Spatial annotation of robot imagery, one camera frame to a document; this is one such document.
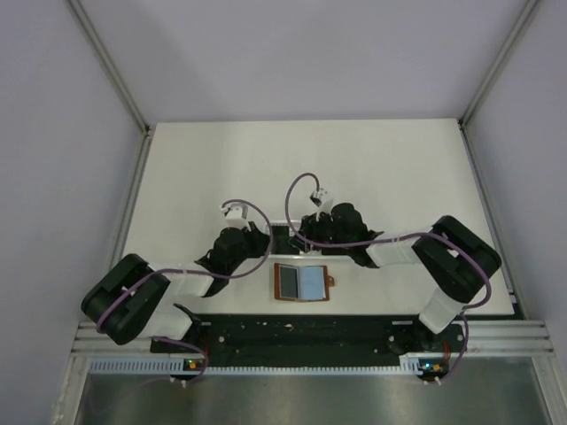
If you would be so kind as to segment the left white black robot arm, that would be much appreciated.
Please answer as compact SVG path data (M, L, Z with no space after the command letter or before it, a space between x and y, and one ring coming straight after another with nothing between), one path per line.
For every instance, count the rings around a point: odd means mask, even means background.
M117 345L138 337L165 337L182 351L200 343L198 317L181 303L182 297L211 298L238 274L248 259L265 262L273 234L261 232L253 222L243 228L225 228L200 259L178 268L152 267L135 253L126 255L83 298L82 312L97 332Z

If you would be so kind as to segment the black credit card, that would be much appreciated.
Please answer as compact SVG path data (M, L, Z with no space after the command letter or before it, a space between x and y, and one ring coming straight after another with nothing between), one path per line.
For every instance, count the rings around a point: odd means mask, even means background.
M288 237L290 230L287 226L272 226L275 237Z
M298 270L292 267L280 267L279 287L281 298L297 299L299 297Z

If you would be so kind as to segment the brown leather card holder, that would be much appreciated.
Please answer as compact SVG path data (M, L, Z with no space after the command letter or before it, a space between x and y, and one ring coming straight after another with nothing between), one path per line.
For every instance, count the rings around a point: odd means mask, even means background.
M292 267L298 270L299 297L297 299L280 297L279 268ZM292 266L274 264L274 298L279 301L312 303L330 300L330 289L335 286L335 278L329 274L326 266Z

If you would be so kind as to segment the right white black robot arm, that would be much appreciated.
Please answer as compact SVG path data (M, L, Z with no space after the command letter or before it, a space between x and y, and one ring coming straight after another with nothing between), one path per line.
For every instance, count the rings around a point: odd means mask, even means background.
M445 341L445 328L459 313L487 302L490 278L501 268L497 251L450 215L424 231L389 236L370 229L353 205L342 203L304 216L298 228L288 226L289 244L301 252L347 256L374 269L423 266L437 284L413 329L416 344L426 351Z

